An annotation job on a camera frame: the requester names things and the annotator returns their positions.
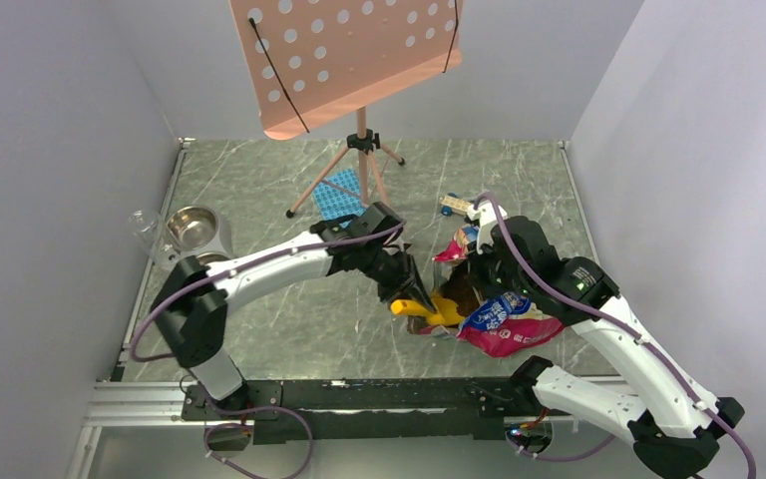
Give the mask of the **pink pet food bag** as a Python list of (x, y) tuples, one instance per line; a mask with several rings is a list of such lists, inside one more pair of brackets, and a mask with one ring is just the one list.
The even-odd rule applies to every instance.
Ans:
[(406, 316), (413, 334), (453, 335), (492, 357), (507, 357), (522, 349), (544, 344), (559, 335), (564, 326), (521, 293), (506, 292), (495, 298), (480, 298), (469, 279), (468, 256), (474, 249), (478, 230), (459, 228), (447, 247), (434, 256), (432, 296), (451, 299), (465, 319), (457, 326), (428, 326), (421, 317)]

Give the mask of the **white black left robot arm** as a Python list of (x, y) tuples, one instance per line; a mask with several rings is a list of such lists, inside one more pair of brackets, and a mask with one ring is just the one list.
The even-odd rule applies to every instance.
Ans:
[(377, 284), (382, 303), (412, 299), (436, 308), (413, 257), (395, 244), (405, 225), (377, 202), (359, 215), (321, 221), (277, 246), (225, 261), (177, 262), (149, 313), (172, 358), (205, 389), (223, 419), (246, 405), (247, 382), (223, 347), (229, 315), (250, 302), (309, 279), (358, 270)]

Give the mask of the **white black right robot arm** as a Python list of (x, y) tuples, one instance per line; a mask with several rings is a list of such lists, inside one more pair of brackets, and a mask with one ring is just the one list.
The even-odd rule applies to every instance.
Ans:
[(617, 284), (593, 260), (561, 258), (541, 226), (487, 207), (470, 215), (477, 228), (469, 264), (482, 293), (518, 293), (593, 346), (631, 388), (629, 395), (578, 378), (547, 359), (527, 359), (510, 377), (523, 414), (559, 410), (628, 444), (661, 478), (692, 478), (735, 438), (744, 416), (733, 397), (718, 397), (664, 352)]

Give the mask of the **yellow plastic scoop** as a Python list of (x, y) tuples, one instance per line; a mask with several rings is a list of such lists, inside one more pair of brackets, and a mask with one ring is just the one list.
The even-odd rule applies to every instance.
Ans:
[(448, 298), (432, 296), (433, 308), (429, 309), (413, 299), (396, 299), (390, 305), (390, 311), (395, 315), (421, 317), (428, 326), (454, 327), (465, 317), (459, 313), (458, 304)]

